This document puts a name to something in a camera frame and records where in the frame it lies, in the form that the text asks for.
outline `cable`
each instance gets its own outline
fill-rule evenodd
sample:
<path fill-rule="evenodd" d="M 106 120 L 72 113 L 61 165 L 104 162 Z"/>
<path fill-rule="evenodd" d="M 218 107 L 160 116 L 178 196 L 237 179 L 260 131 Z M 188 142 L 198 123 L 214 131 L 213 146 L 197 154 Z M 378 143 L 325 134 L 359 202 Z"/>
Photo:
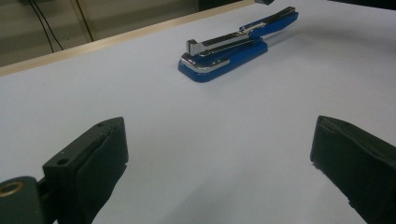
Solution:
<path fill-rule="evenodd" d="M 59 45 L 59 47 L 60 47 L 61 49 L 64 49 L 64 48 L 62 48 L 62 45 L 59 43 L 59 41 L 58 41 L 58 39 L 56 38 L 55 34 L 52 32 L 52 29 L 50 28 L 50 24 L 49 24 L 49 22 L 47 21 L 46 17 L 44 16 L 43 12 L 41 11 L 40 7 L 37 5 L 37 3 L 35 2 L 35 0 L 31 0 L 31 1 L 33 2 L 33 4 L 35 4 L 35 7 L 37 7 L 38 11 L 40 12 L 40 14 L 41 14 L 41 16 L 43 17 L 44 21 L 46 22 L 47 26 L 49 27 L 49 30 L 50 30 L 50 32 L 51 32 L 53 38 L 55 39 L 56 43 L 58 43 L 58 45 Z"/>
<path fill-rule="evenodd" d="M 32 6 L 32 9 L 35 11 L 35 14 L 37 15 L 38 19 L 40 20 L 41 26 L 43 27 L 44 33 L 46 33 L 47 40 L 49 41 L 50 49 L 52 50 L 52 53 L 53 53 L 53 47 L 52 47 L 52 44 L 50 43 L 50 37 L 49 37 L 49 34 L 47 33 L 46 27 L 44 26 L 43 21 L 41 20 L 40 16 L 38 15 L 38 12 L 35 10 L 35 7 L 33 6 L 31 0 L 29 0 L 29 3 L 30 3 L 30 6 Z"/>

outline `stapler base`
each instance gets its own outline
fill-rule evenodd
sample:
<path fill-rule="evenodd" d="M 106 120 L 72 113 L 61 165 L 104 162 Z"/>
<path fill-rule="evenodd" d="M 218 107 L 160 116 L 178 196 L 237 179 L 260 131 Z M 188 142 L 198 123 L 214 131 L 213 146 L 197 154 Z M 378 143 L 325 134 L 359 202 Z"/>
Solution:
<path fill-rule="evenodd" d="M 178 70 L 196 82 L 207 82 L 219 77 L 236 67 L 246 63 L 268 50 L 268 46 L 260 38 L 235 48 L 210 55 L 194 55 L 185 53 L 178 63 Z"/>

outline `blue stapler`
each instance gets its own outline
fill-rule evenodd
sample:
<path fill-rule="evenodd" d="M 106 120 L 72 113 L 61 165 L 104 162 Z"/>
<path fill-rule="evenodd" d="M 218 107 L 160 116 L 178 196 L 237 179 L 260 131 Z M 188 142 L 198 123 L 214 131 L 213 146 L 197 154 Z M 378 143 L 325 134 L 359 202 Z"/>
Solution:
<path fill-rule="evenodd" d="M 295 7 L 239 28 L 239 31 L 197 43 L 187 41 L 187 52 L 181 56 L 178 70 L 196 82 L 207 82 L 268 50 L 263 35 L 280 31 L 297 20 Z"/>

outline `white tabletop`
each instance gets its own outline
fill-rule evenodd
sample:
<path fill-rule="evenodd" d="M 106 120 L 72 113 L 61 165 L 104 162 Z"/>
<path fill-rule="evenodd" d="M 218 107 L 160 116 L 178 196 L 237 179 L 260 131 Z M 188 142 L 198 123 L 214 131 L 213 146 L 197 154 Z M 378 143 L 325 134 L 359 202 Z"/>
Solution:
<path fill-rule="evenodd" d="M 204 41 L 293 6 L 269 50 L 200 84 L 177 71 Z M 130 162 L 94 223 L 361 224 L 309 160 L 318 115 L 396 145 L 396 11 L 275 1 L 0 77 L 0 181 L 123 116 Z"/>

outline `wall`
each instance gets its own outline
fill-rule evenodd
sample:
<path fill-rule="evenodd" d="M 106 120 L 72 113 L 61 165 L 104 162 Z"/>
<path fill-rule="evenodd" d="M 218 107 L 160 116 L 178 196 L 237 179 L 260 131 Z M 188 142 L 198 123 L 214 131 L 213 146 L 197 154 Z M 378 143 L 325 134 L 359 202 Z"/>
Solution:
<path fill-rule="evenodd" d="M 196 12 L 196 0 L 36 0 L 64 49 Z M 60 50 L 51 39 L 55 51 Z M 51 53 L 27 0 L 0 1 L 0 66 Z"/>

